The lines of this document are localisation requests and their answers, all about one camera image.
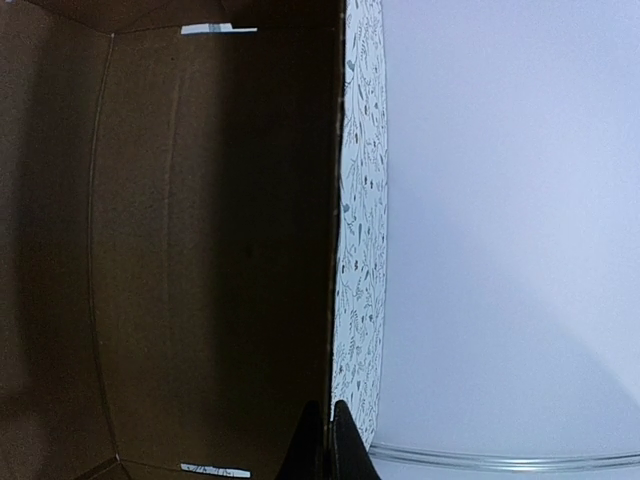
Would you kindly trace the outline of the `brown cardboard box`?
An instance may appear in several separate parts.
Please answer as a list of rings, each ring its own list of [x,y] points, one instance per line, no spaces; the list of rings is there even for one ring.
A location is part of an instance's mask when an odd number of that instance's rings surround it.
[[[332,386],[342,1],[1,5],[1,475],[274,479]]]

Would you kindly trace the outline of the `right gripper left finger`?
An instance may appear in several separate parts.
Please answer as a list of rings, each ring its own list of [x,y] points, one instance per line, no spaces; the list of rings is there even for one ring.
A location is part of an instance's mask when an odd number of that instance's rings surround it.
[[[325,479],[325,434],[320,404],[309,401],[302,410],[279,469],[279,480]]]

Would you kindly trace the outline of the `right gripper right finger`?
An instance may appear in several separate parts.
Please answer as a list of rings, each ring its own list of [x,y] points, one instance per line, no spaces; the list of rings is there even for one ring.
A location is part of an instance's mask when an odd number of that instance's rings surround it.
[[[371,461],[348,404],[339,400],[334,406],[330,428],[330,479],[380,480]]]

